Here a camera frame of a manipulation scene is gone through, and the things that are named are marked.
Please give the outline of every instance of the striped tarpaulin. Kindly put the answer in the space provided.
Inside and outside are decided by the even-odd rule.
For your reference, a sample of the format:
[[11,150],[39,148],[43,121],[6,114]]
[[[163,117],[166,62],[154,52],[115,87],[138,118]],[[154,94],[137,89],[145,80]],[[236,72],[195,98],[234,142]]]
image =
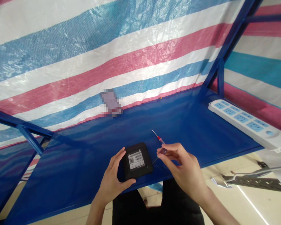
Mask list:
[[[274,14],[281,14],[281,0],[264,0],[256,12]],[[281,130],[281,22],[249,24],[224,75],[227,99]]]
[[0,0],[0,110],[56,131],[201,85],[243,2]]

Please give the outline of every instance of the blue stripe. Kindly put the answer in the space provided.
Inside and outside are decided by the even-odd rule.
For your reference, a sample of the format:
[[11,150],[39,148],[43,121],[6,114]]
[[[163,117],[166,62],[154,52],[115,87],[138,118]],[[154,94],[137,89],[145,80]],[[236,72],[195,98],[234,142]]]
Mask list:
[[225,68],[281,88],[281,60],[232,52]]
[[[188,64],[182,68],[179,68],[173,72],[161,76],[153,77],[147,80],[135,81],[120,87],[116,87],[114,88],[114,91],[122,97],[127,97],[136,93],[144,93],[148,90],[161,88],[166,84],[178,81],[181,78],[195,76],[199,73],[205,75],[209,72],[212,64],[213,62],[208,62],[208,59],[205,59],[200,62]],[[70,120],[85,110],[101,105],[101,103],[102,101],[100,95],[97,94],[92,97],[89,97],[88,99],[80,102],[79,104],[71,108],[65,109],[60,112],[52,113],[50,115],[44,116],[36,120],[32,120],[30,122],[41,127],[52,126]],[[15,131],[15,128],[1,130],[0,142],[19,136],[21,136],[21,134],[18,131]]]
[[119,0],[0,45],[0,81],[83,54],[115,38],[230,0]]

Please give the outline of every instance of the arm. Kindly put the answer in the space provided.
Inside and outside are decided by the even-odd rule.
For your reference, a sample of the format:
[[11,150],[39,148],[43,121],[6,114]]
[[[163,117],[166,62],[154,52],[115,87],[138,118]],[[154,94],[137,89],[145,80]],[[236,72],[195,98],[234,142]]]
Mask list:
[[86,225],[101,225],[105,206],[136,182],[135,179],[127,180],[124,183],[118,180],[118,167],[125,153],[125,147],[123,147],[111,158],[101,181],[100,188],[91,203]]
[[[181,189],[202,207],[212,222],[215,225],[239,225],[206,185],[197,158],[189,154],[180,143],[162,147],[168,151],[163,155],[159,153],[162,148],[159,148],[158,158],[169,168]],[[180,166],[171,160],[177,160]]]

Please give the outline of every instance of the hand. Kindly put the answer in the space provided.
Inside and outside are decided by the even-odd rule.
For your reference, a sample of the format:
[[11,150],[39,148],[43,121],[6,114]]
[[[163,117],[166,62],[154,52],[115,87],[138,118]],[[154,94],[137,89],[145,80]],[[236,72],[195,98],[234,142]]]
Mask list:
[[[162,148],[157,149],[157,156],[171,171],[174,179],[181,189],[199,205],[207,201],[209,188],[205,183],[197,158],[189,154],[180,143],[162,145],[167,149],[165,155],[159,153]],[[176,166],[171,160],[177,160],[180,166]]]
[[124,190],[136,182],[135,179],[127,180],[124,183],[121,183],[118,180],[117,173],[119,163],[125,153],[125,147],[123,147],[115,156],[111,158],[94,201],[103,205],[107,205]]

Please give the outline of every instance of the black pants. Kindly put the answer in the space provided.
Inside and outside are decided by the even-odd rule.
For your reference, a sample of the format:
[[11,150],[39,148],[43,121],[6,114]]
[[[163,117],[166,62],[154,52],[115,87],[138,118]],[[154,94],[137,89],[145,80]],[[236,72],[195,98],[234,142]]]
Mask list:
[[169,179],[163,182],[160,207],[146,209],[138,190],[119,195],[113,200],[112,224],[204,225],[204,219],[199,205]]

